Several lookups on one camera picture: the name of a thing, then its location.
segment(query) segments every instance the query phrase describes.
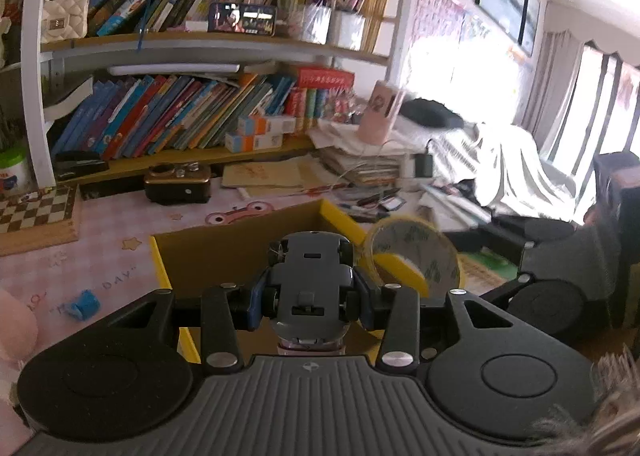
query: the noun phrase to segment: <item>gray curtain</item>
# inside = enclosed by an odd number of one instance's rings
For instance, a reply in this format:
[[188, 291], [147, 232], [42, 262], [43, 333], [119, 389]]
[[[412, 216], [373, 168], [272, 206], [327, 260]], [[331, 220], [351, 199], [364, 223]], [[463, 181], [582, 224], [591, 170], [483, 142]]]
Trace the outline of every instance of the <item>gray curtain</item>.
[[519, 122], [532, 134], [541, 158], [551, 150], [568, 109], [583, 48], [584, 42], [568, 30], [543, 37], [529, 102]]

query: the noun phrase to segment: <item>roll of clear tape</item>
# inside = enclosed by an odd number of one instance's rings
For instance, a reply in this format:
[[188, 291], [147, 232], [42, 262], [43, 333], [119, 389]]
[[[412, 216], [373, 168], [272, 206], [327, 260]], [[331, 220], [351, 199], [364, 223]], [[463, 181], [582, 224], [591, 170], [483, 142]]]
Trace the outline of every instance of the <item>roll of clear tape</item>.
[[[378, 285], [389, 282], [380, 270], [411, 286], [421, 297], [444, 297], [464, 286], [458, 252], [427, 221], [394, 216], [376, 223], [367, 233], [358, 264]], [[370, 332], [381, 339], [384, 330]]]

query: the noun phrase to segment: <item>handbag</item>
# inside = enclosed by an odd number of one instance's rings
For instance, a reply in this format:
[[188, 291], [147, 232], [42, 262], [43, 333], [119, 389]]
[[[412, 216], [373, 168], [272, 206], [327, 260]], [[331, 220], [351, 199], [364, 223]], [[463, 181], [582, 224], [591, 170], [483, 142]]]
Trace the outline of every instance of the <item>handbag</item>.
[[45, 0], [40, 42], [78, 39], [87, 32], [89, 0]]

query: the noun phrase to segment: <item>bookshelf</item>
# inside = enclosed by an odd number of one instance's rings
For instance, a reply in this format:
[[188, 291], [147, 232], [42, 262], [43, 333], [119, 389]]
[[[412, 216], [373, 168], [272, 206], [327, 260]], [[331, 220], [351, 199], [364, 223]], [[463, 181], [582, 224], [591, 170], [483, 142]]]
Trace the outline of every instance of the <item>bookshelf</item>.
[[111, 160], [109, 162], [109, 170], [74, 178], [70, 180], [70, 182], [93, 183], [116, 178], [126, 178], [127, 176], [136, 176], [144, 174], [149, 167], [158, 163], [206, 162], [215, 164], [244, 162], [245, 160], [266, 160], [274, 155], [304, 153], [313, 148], [313, 143], [306, 136], [289, 136], [285, 139], [282, 147], [277, 149], [262, 149], [259, 151], [228, 152], [225, 147], [187, 149], [184, 151], [168, 149], [150, 156]]
[[[78, 73], [77, 64], [82, 64], [82, 70], [94, 70], [100, 66], [124, 64], [124, 56], [131, 57], [138, 48], [136, 34], [115, 35], [107, 37], [83, 38], [56, 42], [47, 45], [40, 44], [40, 20], [42, 18], [42, 0], [24, 0], [22, 12], [22, 28], [20, 36], [20, 63], [8, 65], [10, 69], [20, 68], [22, 88], [22, 103], [27, 138], [31, 153], [36, 183], [38, 187], [56, 184], [53, 176], [52, 163], [47, 142], [47, 130], [50, 122], [44, 121], [42, 105], [42, 78], [48, 77], [53, 90], [64, 87], [65, 64], [68, 73]], [[247, 62], [247, 55], [256, 62], [268, 59], [282, 58], [282, 56], [297, 57], [294, 60], [314, 62], [318, 59], [332, 61], [334, 59], [349, 59], [382, 66], [386, 71], [386, 79], [397, 81], [401, 63], [401, 47], [409, 27], [407, 0], [400, 0], [398, 13], [394, 18], [394, 36], [391, 43], [389, 57], [363, 51], [353, 51], [335, 46], [317, 45], [287, 38], [268, 38], [263, 36], [234, 35], [225, 33], [181, 33], [166, 32], [147, 34], [142, 49], [136, 54], [136, 61], [160, 62], [160, 57], [175, 60], [172, 51], [178, 51], [182, 62], [185, 57], [193, 54], [194, 58], [202, 57], [203, 51], [223, 51], [242, 56]], [[310, 149], [310, 142], [306, 138], [290, 138], [282, 147], [282, 152], [295, 152]], [[263, 156], [263, 152], [243, 153], [232, 155], [220, 148], [190, 150], [188, 152], [167, 151], [149, 157], [124, 159], [110, 162], [111, 168], [92, 176], [77, 179], [80, 182], [99, 181], [101, 179], [122, 178], [144, 172], [149, 165], [158, 162], [186, 162], [189, 160], [203, 160], [211, 163], [224, 163], [236, 160], [247, 160]]]

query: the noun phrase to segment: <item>green lid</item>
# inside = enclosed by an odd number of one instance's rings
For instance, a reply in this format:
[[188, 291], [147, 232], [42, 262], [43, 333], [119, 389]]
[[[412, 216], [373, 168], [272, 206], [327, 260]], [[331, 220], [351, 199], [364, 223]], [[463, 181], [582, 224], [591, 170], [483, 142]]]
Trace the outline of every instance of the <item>green lid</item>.
[[0, 169], [7, 169], [19, 164], [27, 158], [27, 153], [23, 146], [13, 146], [5, 152], [0, 152]]

